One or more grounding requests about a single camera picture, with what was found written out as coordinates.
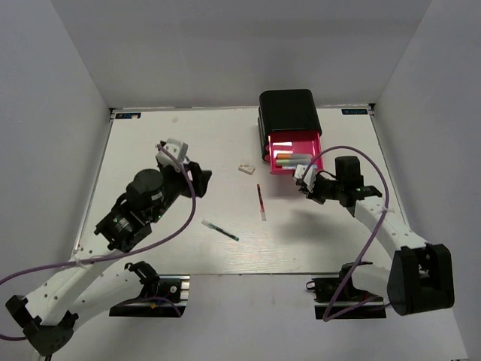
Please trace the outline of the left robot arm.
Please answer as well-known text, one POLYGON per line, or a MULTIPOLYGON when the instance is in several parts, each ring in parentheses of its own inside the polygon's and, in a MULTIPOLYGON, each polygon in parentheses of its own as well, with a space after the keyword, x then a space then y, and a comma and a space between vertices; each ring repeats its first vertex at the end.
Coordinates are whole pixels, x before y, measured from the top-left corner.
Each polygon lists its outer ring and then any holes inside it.
POLYGON ((50 358, 86 321, 111 308, 139 304, 147 314, 150 306, 169 304, 180 317, 181 279, 163 278, 145 261, 126 263, 97 291, 90 286, 113 262, 138 253, 137 245, 179 196, 203 197, 211 176, 196 162, 160 163, 157 169, 139 171, 97 224, 94 239, 39 288, 7 300, 6 309, 23 331, 21 339, 50 358))

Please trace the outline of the pink top drawer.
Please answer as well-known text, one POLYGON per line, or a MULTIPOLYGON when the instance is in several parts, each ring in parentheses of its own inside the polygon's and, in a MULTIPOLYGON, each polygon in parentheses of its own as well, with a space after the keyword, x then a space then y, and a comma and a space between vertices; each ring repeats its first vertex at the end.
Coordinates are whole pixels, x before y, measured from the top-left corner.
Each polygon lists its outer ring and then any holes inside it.
POLYGON ((320 135, 316 130, 276 131, 268 135, 263 157, 270 164, 270 173, 292 174, 297 165, 307 165, 321 153, 320 135))

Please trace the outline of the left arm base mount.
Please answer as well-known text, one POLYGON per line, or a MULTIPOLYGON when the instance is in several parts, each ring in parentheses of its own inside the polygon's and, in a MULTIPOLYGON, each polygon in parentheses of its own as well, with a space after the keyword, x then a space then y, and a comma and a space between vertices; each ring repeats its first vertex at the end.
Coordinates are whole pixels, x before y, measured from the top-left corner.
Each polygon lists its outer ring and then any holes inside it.
POLYGON ((128 262, 124 269, 135 275, 140 290, 109 310, 110 317, 180 318, 187 306, 188 275, 160 275, 147 262, 128 262))

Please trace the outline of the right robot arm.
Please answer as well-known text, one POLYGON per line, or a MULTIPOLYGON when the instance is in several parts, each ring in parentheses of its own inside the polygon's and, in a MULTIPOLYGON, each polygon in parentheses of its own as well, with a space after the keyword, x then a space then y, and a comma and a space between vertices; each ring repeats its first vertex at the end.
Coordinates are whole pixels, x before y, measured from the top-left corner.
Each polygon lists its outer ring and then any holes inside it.
POLYGON ((444 244, 432 244, 416 234, 389 210, 388 195, 366 185, 355 156, 334 161, 336 174, 327 179, 311 165, 295 170, 300 191, 323 204, 336 201, 369 231, 369 243, 378 241, 389 255, 390 268, 366 261, 364 246, 354 262, 342 266, 337 285, 319 285, 327 302, 324 321, 382 299, 401 315, 451 308, 455 303, 452 255, 444 244))

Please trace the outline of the orange highlighter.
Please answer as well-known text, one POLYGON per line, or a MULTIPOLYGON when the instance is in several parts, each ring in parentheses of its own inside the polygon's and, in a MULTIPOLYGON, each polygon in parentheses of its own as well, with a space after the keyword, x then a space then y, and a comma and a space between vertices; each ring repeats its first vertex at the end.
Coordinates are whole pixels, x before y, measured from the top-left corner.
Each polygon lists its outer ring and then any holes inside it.
POLYGON ((276 159, 312 159, 312 157, 306 153, 278 153, 276 159))

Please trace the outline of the green highlighter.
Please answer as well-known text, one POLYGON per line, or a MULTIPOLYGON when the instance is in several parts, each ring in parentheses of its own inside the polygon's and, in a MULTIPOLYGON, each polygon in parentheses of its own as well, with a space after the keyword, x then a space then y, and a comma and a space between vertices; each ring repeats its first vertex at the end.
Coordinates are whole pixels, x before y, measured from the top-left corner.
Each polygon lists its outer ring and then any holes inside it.
POLYGON ((275 165, 277 167, 297 166, 297 165, 309 165, 310 159, 277 159, 275 165))

